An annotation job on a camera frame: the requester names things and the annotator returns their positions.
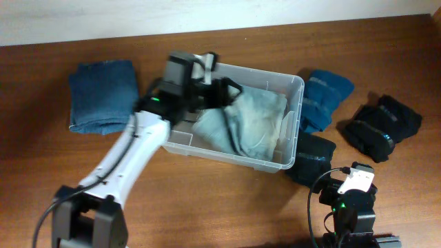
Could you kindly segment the clear plastic storage container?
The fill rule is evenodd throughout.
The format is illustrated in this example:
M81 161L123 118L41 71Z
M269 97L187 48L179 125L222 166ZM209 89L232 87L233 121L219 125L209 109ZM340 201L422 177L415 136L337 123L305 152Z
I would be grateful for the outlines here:
M208 158L214 161L252 167L255 170L269 173L276 173L281 169L292 167L296 159L300 113L305 86L303 79L297 75L224 63L216 64L212 76L216 78L229 77L241 85L285 95L287 105L273 158L270 161L263 161L220 152L195 134L192 131L192 124L187 121L174 127L169 140L163 144L164 149L173 154Z

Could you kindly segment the light grey jeans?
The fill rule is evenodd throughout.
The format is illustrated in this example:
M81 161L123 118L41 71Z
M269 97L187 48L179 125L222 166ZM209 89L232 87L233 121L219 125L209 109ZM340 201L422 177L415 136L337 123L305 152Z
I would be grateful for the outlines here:
M271 161L286 105L284 94L244 85L231 105L202 111L192 131L221 152Z

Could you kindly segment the black bundle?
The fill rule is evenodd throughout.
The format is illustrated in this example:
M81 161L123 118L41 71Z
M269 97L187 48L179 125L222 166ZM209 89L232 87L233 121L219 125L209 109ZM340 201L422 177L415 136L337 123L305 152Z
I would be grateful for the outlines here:
M335 149L334 142L299 131L295 163L285 174L294 182L311 187L320 175L331 169Z
M375 163L389 160L396 145L418 133L422 116L392 96L383 95L376 106L364 105L343 127L342 135Z

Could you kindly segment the dark blue jeans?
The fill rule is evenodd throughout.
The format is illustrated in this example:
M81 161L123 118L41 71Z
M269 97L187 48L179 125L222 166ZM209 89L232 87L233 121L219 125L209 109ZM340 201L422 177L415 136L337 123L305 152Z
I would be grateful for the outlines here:
M130 60L81 63L68 83L71 132L107 135L125 129L139 98Z

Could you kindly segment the teal shirt bundle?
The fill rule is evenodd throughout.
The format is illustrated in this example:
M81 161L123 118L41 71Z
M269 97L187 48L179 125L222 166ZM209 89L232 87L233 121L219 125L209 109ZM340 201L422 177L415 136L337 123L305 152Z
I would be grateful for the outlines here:
M305 83L300 117L300 130L323 132L332 122L332 114L353 92L347 78L326 70L314 70Z

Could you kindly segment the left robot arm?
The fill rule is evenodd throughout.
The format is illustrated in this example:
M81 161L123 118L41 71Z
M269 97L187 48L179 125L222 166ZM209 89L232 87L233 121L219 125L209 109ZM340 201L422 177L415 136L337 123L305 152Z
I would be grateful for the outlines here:
M243 88L229 78L156 79L134 106L129 123L97 167L78 187L62 186L54 197L52 247L122 248L128 229L127 197L148 161L187 112L226 107Z

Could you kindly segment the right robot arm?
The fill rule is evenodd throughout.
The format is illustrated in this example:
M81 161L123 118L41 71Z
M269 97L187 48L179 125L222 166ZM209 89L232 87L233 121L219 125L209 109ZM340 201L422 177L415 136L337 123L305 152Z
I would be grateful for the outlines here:
M373 224L376 219L373 210L378 188L371 185L367 192L350 189L339 194L341 180L330 179L323 187L319 202L331 206L334 231L322 237L323 247L377 247L373 237Z

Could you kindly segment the grey base clamp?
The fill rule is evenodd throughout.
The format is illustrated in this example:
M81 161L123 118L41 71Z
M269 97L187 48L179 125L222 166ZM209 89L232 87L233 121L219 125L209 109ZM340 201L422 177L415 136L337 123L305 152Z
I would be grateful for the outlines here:
M377 248L402 248L402 242L399 236L385 236L375 239Z

